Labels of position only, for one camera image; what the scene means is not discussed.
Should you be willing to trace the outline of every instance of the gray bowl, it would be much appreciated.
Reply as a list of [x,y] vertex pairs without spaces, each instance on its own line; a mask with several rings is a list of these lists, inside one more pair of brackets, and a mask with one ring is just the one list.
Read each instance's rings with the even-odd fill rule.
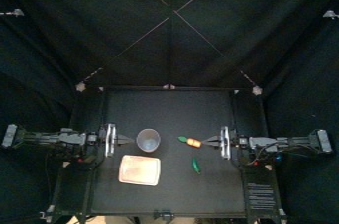
[[142,151],[151,153],[157,150],[161,143],[159,133],[154,129],[145,129],[137,137],[137,144]]

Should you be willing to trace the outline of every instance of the small green object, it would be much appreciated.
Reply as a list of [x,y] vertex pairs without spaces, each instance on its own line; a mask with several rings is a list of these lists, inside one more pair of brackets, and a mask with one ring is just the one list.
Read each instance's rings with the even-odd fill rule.
[[187,137],[179,136],[178,139],[179,139],[179,141],[182,141],[183,143],[187,143]]
[[197,172],[198,174],[201,174],[201,173],[202,173],[202,170],[201,170],[201,167],[199,167],[199,164],[198,164],[198,161],[197,161],[195,158],[193,159],[193,166],[194,166],[195,172]]

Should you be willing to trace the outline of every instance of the white tray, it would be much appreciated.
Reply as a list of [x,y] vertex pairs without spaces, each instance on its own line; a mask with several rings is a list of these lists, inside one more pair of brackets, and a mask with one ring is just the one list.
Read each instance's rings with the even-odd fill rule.
[[119,169],[121,182],[155,186],[159,174],[161,160],[158,158],[123,156]]

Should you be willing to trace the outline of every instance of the black tabletop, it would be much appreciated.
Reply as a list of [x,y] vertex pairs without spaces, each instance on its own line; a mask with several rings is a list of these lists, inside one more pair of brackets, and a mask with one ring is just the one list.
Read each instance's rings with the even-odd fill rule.
[[[233,124],[230,94],[226,91],[110,91],[106,93],[105,120],[117,125],[118,134],[133,139],[141,130],[155,129],[161,146],[153,154],[137,144],[115,148],[115,154],[98,169],[91,212],[97,214],[238,215],[245,213],[242,175],[221,150],[193,148],[178,140],[187,136],[206,140],[221,135]],[[161,160],[157,186],[121,183],[125,155]],[[202,174],[193,169],[197,158]]]

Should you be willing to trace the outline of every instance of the black backdrop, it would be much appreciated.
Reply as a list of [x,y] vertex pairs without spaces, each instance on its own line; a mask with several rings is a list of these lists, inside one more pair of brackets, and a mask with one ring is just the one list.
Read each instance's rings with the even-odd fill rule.
[[[0,12],[26,13],[0,18],[0,131],[69,126],[77,84],[102,67],[86,84],[251,88],[242,70],[263,87],[270,133],[323,128],[337,143],[339,21],[322,15],[338,1],[0,0]],[[47,208],[38,155],[17,166],[2,153],[2,216]],[[338,220],[337,169],[337,158],[281,167],[285,208],[303,221]]]

